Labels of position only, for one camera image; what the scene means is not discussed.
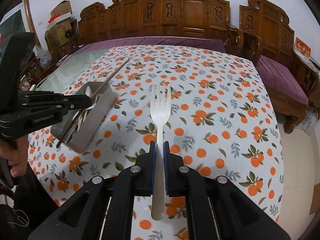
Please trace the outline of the person left hand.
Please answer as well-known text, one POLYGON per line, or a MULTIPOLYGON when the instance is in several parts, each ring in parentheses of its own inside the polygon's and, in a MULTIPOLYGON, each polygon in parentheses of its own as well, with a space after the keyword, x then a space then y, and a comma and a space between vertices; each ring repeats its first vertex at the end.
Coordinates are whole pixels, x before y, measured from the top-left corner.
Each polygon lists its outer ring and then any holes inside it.
POLYGON ((1 157, 11 166, 10 173, 13 177, 19 177, 26 173, 28 164, 28 136, 25 135, 16 140, 16 148, 10 146, 1 139, 1 157))

